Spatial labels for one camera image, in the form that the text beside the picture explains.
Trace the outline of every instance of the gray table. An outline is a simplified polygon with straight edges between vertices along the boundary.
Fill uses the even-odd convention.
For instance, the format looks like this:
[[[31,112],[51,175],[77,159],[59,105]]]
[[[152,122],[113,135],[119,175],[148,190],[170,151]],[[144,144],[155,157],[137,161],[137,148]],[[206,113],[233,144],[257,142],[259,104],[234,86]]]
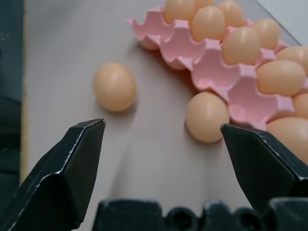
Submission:
[[[269,17],[253,0],[238,0],[252,20]],[[125,23],[142,21],[164,0],[29,0],[27,83],[29,169],[66,130],[84,120],[106,119],[92,199],[79,230],[90,230],[105,198],[149,198],[164,213],[182,205],[200,214],[209,199],[231,208],[249,206],[224,143],[202,145],[184,129],[196,93],[186,71],[172,71],[158,52],[141,48]],[[282,39],[295,42],[285,32]],[[108,61],[135,74],[138,103],[122,115],[101,109],[92,95],[94,70]]]

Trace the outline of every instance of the egg carton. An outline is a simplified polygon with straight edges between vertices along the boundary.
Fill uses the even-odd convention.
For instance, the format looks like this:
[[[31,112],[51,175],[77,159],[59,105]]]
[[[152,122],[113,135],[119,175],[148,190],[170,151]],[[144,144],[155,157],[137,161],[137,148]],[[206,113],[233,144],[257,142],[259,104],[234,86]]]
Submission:
[[[194,41],[189,22],[175,20],[168,25],[162,6],[149,10],[143,24],[133,18],[128,23],[143,47],[160,50],[166,64],[175,70],[190,70],[199,91],[213,91],[220,96],[228,104],[233,122],[266,130],[270,121],[294,114],[291,97],[266,95],[257,89],[255,69],[276,60],[275,54],[288,47],[284,42],[279,41],[274,50],[261,48],[254,65],[230,66],[223,62],[219,40]],[[246,20],[245,24],[248,26],[252,21]],[[234,29],[226,28],[224,38]],[[308,79],[303,92],[308,92]]]

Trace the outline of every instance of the pink egg carton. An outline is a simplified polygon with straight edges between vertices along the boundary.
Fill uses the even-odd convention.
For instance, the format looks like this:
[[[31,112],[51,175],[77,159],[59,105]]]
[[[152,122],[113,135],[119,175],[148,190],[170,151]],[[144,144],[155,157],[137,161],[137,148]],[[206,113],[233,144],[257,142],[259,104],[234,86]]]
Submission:
[[[160,50],[167,65],[176,70],[188,69],[192,82],[199,91],[213,91],[229,107],[233,122],[266,130],[266,124],[277,118],[291,116],[295,110],[291,97],[265,95],[257,89],[255,69],[276,60],[275,53],[288,47],[282,41],[274,50],[261,48],[255,65],[226,65],[223,62],[219,40],[205,39],[195,42],[188,21],[175,20],[168,25],[163,7],[147,12],[143,24],[128,19],[141,45]],[[235,28],[226,28],[226,37]],[[308,79],[303,91],[308,92]]]

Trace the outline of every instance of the brown egg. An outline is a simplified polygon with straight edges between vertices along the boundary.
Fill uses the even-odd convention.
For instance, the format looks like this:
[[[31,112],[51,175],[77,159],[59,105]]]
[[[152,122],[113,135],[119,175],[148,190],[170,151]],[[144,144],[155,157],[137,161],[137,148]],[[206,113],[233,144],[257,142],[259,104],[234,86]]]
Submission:
[[[225,31],[225,17],[216,6],[206,6],[200,9],[191,23],[192,37],[200,42],[206,39],[221,40]]]
[[[214,6],[215,0],[195,0],[194,1],[196,11],[205,7],[205,6]]]
[[[308,47],[288,47],[276,54],[278,60],[290,60],[302,65],[308,76]]]
[[[257,85],[264,94],[292,96],[305,83],[305,70],[298,63],[278,60],[264,64],[256,70]]]
[[[229,120],[225,102],[213,93],[201,92],[189,102],[185,122],[192,137],[203,143],[213,143],[222,138],[220,126]]]
[[[194,0],[167,0],[165,4],[164,16],[168,24],[176,19],[191,21],[194,14]]]
[[[308,93],[294,97],[293,105],[296,117],[308,119]]]
[[[301,161],[308,163],[308,120],[278,119],[268,124],[268,131]]]
[[[121,112],[136,99],[134,76],[122,64],[110,62],[98,68],[93,78],[96,100],[108,111]]]
[[[258,58],[259,48],[258,35],[247,26],[231,32],[221,45],[223,60],[228,65],[253,64]]]
[[[250,27],[258,34],[262,48],[274,49],[278,45],[281,31],[280,26],[274,20],[268,18],[261,19]]]
[[[244,25],[244,12],[239,4],[227,0],[218,5],[225,15],[226,26],[240,27]]]

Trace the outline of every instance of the dark background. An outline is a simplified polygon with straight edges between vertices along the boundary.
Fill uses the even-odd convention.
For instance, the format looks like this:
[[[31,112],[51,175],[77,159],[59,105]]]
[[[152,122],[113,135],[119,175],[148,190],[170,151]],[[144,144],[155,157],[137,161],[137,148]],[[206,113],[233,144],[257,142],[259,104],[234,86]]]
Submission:
[[[23,0],[0,0],[0,209],[19,187]]]

